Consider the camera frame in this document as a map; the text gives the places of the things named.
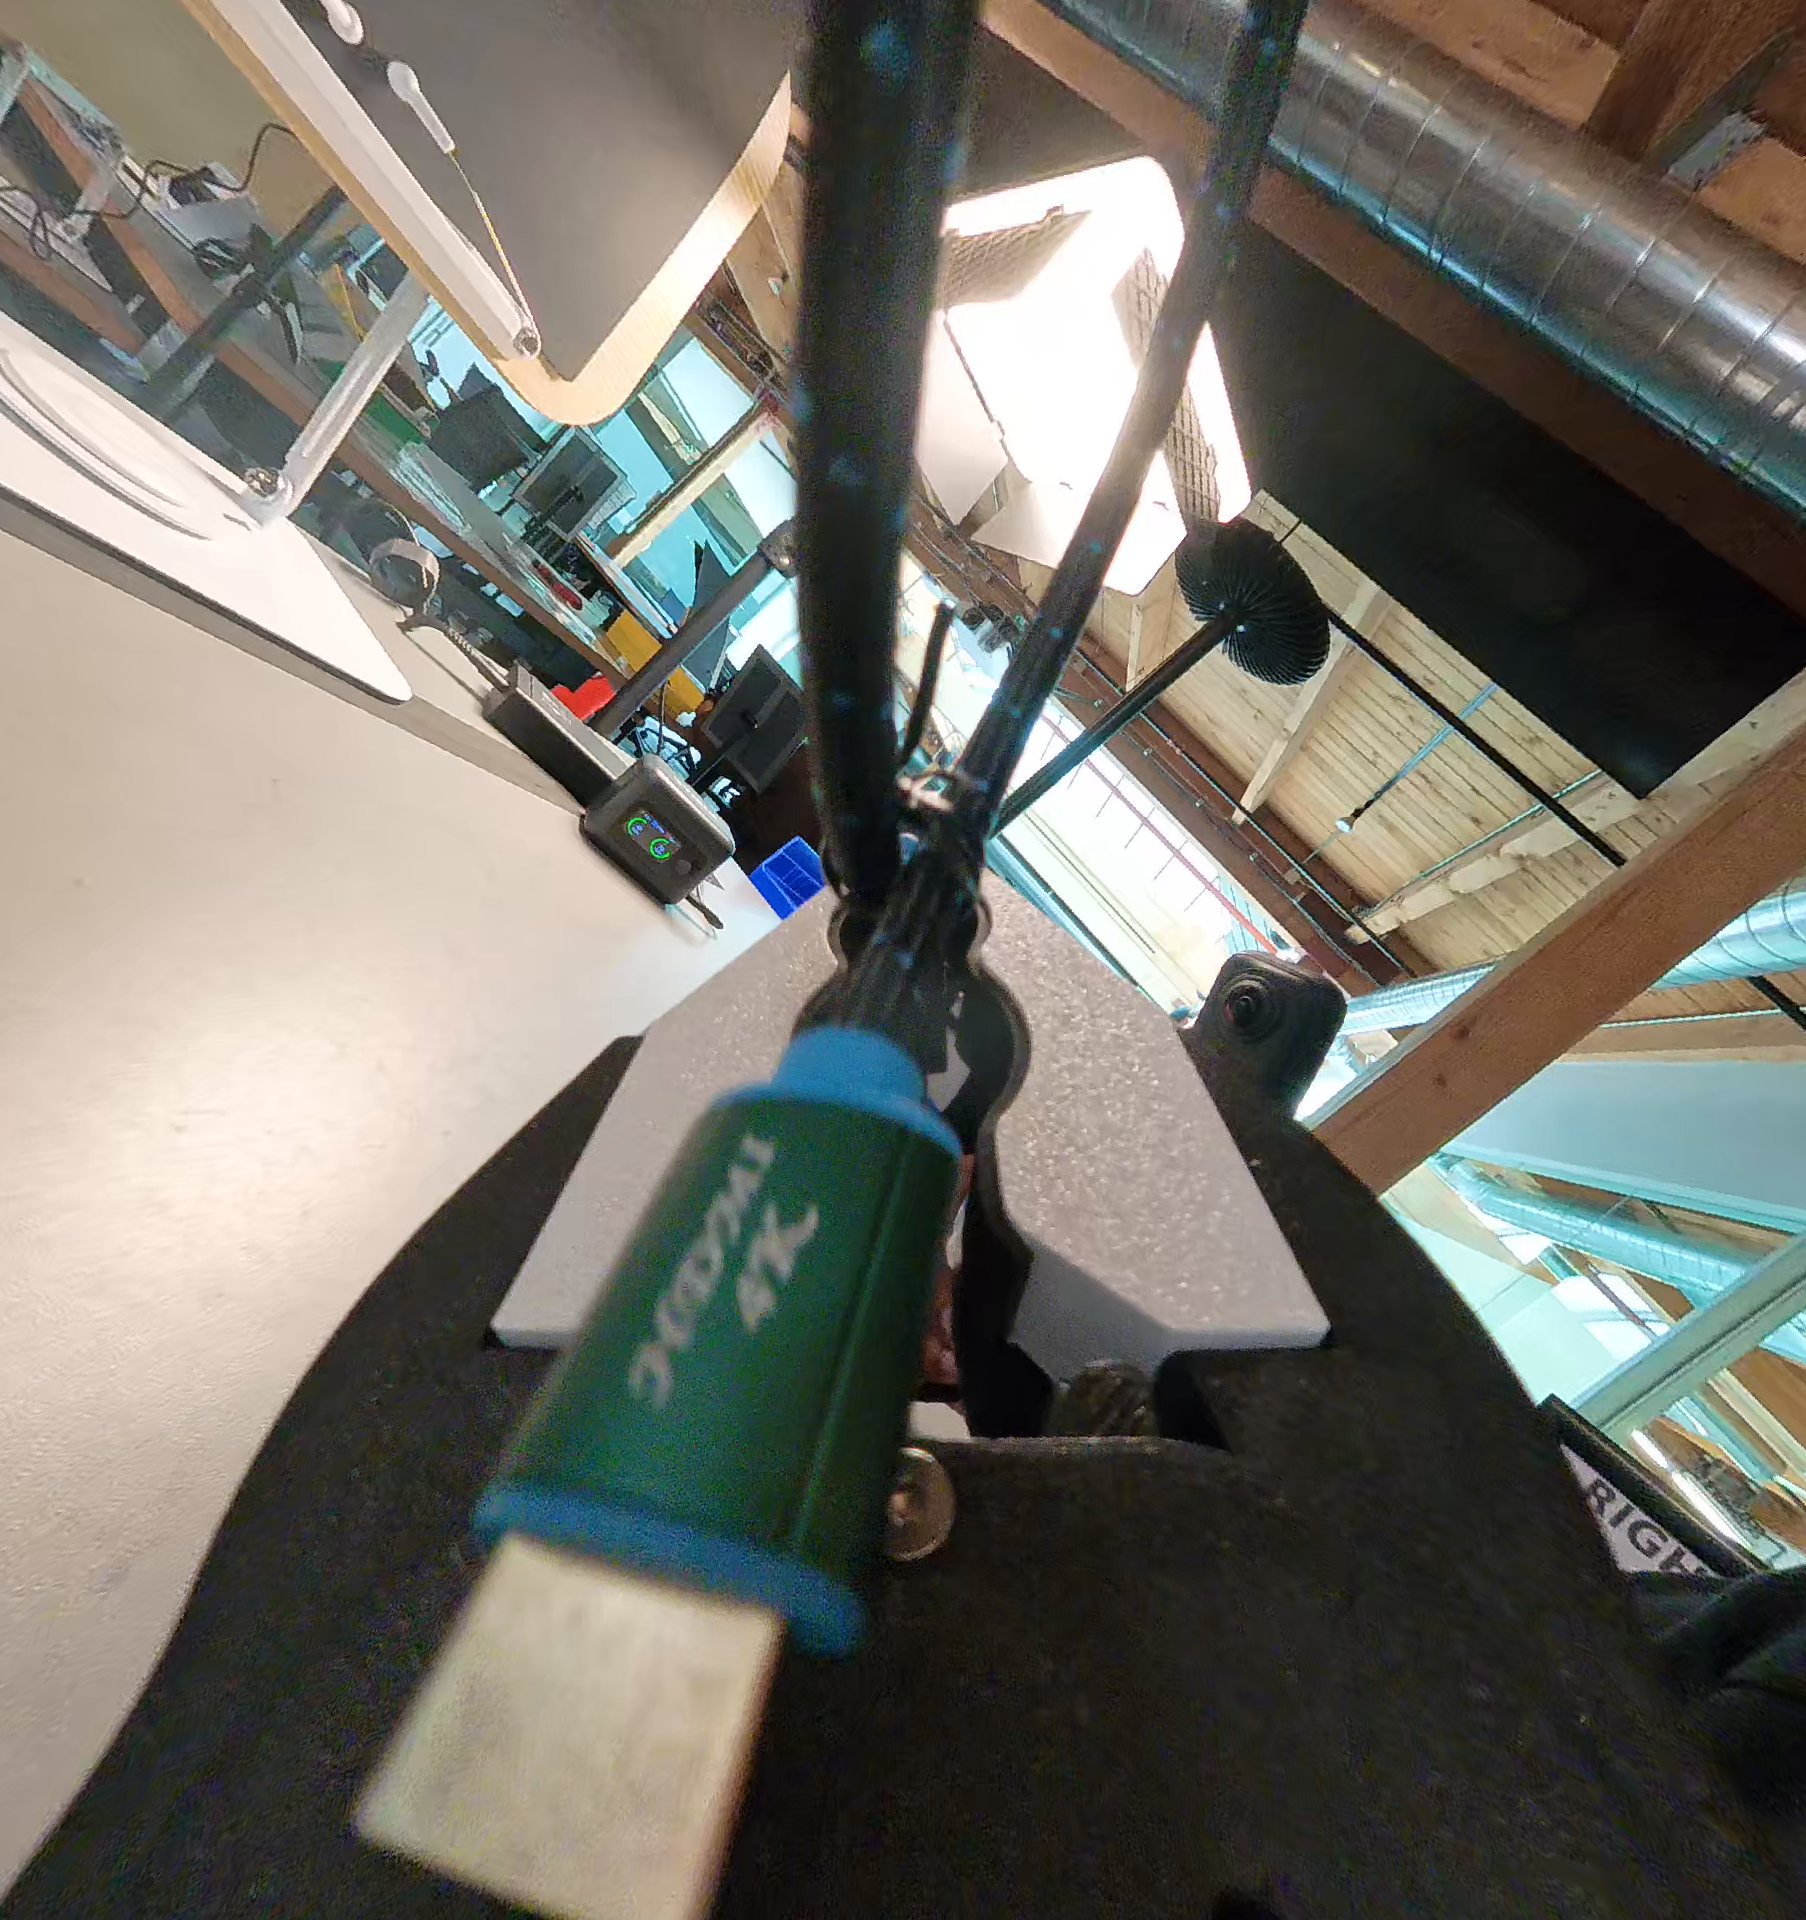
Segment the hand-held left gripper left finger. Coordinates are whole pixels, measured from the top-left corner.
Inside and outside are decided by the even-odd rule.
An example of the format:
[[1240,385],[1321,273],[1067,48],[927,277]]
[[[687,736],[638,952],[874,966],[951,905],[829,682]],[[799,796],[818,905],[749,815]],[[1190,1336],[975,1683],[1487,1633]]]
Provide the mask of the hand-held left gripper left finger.
[[530,1261],[494,1314],[503,1347],[566,1347],[654,1182],[718,1093],[774,1077],[799,1005],[836,966],[835,910],[793,910],[650,1021]]

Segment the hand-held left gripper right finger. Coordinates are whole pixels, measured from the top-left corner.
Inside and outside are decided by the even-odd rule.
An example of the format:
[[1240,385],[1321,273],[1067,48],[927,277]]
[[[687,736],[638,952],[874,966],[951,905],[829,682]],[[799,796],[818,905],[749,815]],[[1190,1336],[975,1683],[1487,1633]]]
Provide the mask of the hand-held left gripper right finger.
[[1225,1126],[1241,1093],[1205,1089],[1190,1028],[1005,881],[983,881],[983,910],[978,975],[1013,1057],[965,1213],[965,1424],[1046,1432],[1094,1364],[1153,1397],[1172,1357],[1324,1347],[1330,1318]]

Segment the green HDMI cable braided black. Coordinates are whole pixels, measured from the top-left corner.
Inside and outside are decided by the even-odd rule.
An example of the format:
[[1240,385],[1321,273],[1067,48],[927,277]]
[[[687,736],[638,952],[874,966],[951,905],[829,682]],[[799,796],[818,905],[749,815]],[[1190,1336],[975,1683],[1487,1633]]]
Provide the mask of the green HDMI cable braided black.
[[[999,810],[1232,263],[1310,6],[1241,6],[1102,479],[956,768]],[[847,955],[712,1100],[476,1502],[484,1567],[350,1828],[534,1914],[706,1914],[784,1633],[846,1655],[965,1141],[927,1077],[983,846],[899,824],[899,550],[978,6],[812,6],[793,324],[799,691]]]

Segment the grey power bank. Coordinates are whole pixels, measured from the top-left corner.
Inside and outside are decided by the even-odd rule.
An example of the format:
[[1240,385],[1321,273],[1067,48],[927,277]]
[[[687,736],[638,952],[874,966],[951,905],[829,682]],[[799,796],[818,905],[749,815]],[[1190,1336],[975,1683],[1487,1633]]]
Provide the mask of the grey power bank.
[[583,798],[583,836],[663,910],[738,862],[722,815],[663,755],[630,755]]

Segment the black power adapter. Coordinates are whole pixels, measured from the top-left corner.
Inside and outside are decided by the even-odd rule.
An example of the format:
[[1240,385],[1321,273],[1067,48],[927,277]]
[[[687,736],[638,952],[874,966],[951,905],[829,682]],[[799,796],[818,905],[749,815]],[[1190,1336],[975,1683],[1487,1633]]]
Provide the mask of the black power adapter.
[[560,710],[549,688],[530,674],[526,660],[516,660],[506,682],[481,700],[481,715],[577,808],[597,808],[623,775],[630,775],[630,755],[597,724],[583,724],[572,710]]

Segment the black music stand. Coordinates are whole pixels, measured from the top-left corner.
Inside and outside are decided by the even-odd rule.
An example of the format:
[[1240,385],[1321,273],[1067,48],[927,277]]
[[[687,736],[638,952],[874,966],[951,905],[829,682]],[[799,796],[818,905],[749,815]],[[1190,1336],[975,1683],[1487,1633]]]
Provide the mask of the black music stand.
[[706,710],[690,789],[706,796],[718,778],[728,778],[747,796],[766,796],[799,743],[808,700],[793,674],[759,643]]

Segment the yellow box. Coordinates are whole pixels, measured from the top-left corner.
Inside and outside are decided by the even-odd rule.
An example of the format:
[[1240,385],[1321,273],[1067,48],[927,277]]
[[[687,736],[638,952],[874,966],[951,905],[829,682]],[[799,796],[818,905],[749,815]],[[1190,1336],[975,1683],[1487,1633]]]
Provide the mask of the yellow box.
[[[601,632],[601,648],[623,660],[623,671],[630,674],[638,668],[650,668],[657,648],[663,648],[670,629],[654,632],[645,621],[638,607],[623,607],[603,632]],[[670,715],[690,715],[703,703],[703,674],[697,674],[697,660],[683,660],[663,682],[663,710]]]

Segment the grey light stand pole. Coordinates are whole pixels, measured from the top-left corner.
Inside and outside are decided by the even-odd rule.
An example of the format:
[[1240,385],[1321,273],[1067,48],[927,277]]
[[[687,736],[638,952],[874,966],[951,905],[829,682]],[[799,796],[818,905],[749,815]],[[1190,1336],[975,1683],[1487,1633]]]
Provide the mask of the grey light stand pole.
[[722,578],[722,590],[706,607],[690,607],[683,629],[657,643],[654,660],[645,660],[623,691],[589,719],[603,743],[617,743],[638,710],[690,660],[690,648],[738,615],[738,607],[766,578],[766,574],[793,574],[793,521],[774,527],[759,550]]

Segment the black overhead panel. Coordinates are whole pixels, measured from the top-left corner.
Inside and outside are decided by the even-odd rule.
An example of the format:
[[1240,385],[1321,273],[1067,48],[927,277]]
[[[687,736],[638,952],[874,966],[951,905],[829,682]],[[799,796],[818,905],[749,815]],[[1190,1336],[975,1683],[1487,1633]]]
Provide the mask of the black overhead panel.
[[1802,612],[1263,228],[1213,328],[1251,479],[1620,789],[1806,671]]

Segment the white stand clear legs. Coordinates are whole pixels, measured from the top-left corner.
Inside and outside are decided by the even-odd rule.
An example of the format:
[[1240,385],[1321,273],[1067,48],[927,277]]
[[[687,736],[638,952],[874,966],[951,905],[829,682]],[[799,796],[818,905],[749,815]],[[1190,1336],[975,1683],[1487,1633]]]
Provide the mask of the white stand clear legs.
[[287,451],[287,474],[227,473],[155,423],[141,395],[198,324],[173,263],[192,253],[147,209],[168,203],[168,166],[123,175],[123,140],[28,48],[0,59],[0,233],[22,263],[42,263],[42,297],[68,302],[121,359],[123,392],[80,374],[64,352],[0,312],[0,493],[68,533],[134,560],[155,584],[227,612],[346,688],[412,703],[360,607],[293,510],[387,374],[371,324]]

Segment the led studio light panel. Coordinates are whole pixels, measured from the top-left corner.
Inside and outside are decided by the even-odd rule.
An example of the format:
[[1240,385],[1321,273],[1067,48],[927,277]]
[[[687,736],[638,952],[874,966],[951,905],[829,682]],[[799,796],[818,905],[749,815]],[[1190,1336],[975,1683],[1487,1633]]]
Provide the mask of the led studio light panel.
[[948,209],[916,461],[978,549],[1062,566],[1129,417],[1177,238],[1153,156]]

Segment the wooden post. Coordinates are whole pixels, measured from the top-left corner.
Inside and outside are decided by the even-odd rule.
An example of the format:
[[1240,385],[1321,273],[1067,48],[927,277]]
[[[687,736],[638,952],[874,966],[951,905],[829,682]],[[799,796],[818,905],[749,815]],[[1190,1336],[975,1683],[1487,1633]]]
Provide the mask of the wooden post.
[[1396,1042],[1377,1070],[1316,1116],[1316,1136],[1352,1177],[1396,1188],[1802,871],[1806,724]]

